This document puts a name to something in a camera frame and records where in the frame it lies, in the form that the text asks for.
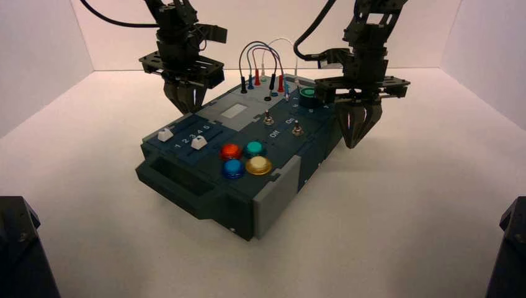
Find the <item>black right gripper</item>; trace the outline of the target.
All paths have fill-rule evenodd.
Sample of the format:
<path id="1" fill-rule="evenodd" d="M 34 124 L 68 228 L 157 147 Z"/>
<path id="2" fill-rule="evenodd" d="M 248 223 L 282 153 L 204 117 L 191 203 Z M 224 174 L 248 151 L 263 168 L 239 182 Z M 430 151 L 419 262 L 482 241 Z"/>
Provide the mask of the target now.
<path id="1" fill-rule="evenodd" d="M 330 48 L 318 55 L 319 62 L 342 65 L 342 76 L 317 79 L 316 97 L 322 102 L 350 101 L 336 104 L 336 116 L 345 145 L 354 148 L 378 123 L 382 116 L 382 98 L 406 96 L 410 82 L 387 76 L 385 43 L 394 24 L 350 24 L 344 40 L 351 49 Z"/>

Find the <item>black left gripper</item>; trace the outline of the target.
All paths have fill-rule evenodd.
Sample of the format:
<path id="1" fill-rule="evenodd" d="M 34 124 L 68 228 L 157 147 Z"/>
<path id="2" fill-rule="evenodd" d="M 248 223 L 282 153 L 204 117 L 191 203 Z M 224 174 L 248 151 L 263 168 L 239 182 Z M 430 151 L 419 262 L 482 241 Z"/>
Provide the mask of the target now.
<path id="1" fill-rule="evenodd" d="M 191 83 L 189 111 L 202 109 L 207 89 L 212 89 L 224 81 L 224 64 L 201 56 L 196 45 L 199 39 L 183 38 L 175 40 L 159 39 L 158 49 L 139 58 L 145 73 L 162 72 L 165 79 Z M 164 93 L 172 104 L 183 114 L 188 113 L 185 101 L 179 96 L 179 84 L 164 81 Z"/>

